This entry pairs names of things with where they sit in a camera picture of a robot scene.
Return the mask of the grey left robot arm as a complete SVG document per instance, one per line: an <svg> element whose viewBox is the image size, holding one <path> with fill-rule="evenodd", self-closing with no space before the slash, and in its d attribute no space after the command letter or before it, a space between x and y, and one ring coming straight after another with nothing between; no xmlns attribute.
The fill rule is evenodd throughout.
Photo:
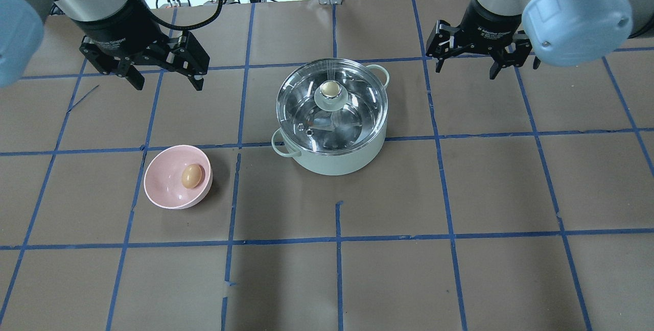
<svg viewBox="0 0 654 331"><path fill-rule="evenodd" d="M141 90L144 77L137 67L158 66L181 74L197 91L203 89L210 56L192 34L217 19L178 26L157 17L145 0L1 0L1 85L20 79L39 49L44 22L57 7L84 33L79 47L100 73L126 78Z"/></svg>

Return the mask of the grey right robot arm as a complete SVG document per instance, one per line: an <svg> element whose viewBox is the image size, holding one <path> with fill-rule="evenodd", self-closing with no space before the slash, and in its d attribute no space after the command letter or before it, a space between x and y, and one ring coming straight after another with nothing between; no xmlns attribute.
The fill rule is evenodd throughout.
<svg viewBox="0 0 654 331"><path fill-rule="evenodd" d="M425 56L444 61L462 54L489 56L489 78L523 66L577 66L600 59L628 39L652 37L652 0L470 0L460 24L439 20Z"/></svg>

